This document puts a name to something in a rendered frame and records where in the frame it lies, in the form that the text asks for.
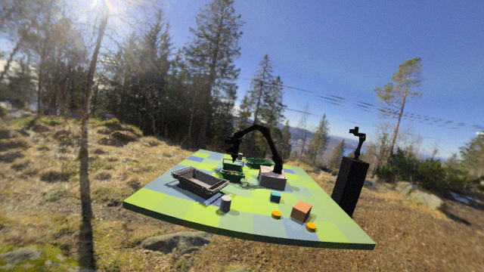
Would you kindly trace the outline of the orange flat disc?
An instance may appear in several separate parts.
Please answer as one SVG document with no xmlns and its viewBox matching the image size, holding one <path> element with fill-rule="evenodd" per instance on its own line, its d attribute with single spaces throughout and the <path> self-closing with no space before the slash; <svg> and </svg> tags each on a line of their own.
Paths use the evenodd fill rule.
<svg viewBox="0 0 484 272">
<path fill-rule="evenodd" d="M 273 211 L 273 212 L 272 212 L 271 216 L 272 216 L 273 218 L 280 218 L 280 217 L 281 217 L 281 213 L 280 213 L 279 211 L 277 211 L 277 210 L 276 210 L 276 211 Z"/>
<path fill-rule="evenodd" d="M 309 223 L 306 224 L 306 229 L 310 230 L 312 232 L 312 231 L 315 231 L 316 226 L 315 226 L 315 224 L 309 222 Z"/>
</svg>

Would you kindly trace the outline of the orange-brown cube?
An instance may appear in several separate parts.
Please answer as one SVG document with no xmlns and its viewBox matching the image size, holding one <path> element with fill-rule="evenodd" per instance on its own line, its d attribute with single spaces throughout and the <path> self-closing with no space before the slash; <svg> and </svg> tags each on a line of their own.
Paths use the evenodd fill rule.
<svg viewBox="0 0 484 272">
<path fill-rule="evenodd" d="M 301 221 L 302 223 L 306 218 L 309 216 L 312 209 L 312 205 L 305 203 L 303 201 L 299 201 L 292 209 L 290 217 Z"/>
</svg>

